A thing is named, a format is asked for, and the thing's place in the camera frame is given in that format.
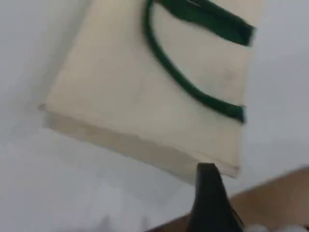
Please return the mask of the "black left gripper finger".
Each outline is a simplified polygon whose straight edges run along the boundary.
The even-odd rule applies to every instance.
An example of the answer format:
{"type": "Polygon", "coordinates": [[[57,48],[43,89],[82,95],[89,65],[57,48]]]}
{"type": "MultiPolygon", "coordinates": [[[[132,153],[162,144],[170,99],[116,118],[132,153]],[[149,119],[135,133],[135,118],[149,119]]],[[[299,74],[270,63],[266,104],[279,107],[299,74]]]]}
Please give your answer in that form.
{"type": "Polygon", "coordinates": [[[232,208],[220,172],[213,163],[197,165],[191,232],[241,232],[243,223],[232,208]]]}

